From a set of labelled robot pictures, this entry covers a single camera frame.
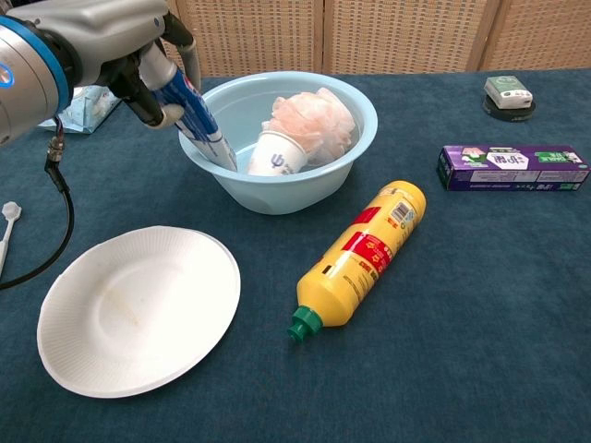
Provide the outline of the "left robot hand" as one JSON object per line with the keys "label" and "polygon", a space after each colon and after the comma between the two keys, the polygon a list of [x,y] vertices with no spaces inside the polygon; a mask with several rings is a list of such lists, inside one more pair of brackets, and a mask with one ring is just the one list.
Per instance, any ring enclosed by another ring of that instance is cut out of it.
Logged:
{"label": "left robot hand", "polygon": [[194,86],[200,84],[196,40],[164,1],[41,1],[10,9],[4,27],[44,61],[57,89],[58,111],[75,87],[101,86],[121,99],[146,126],[173,126],[179,104],[160,104],[139,67],[160,40],[174,45]]}

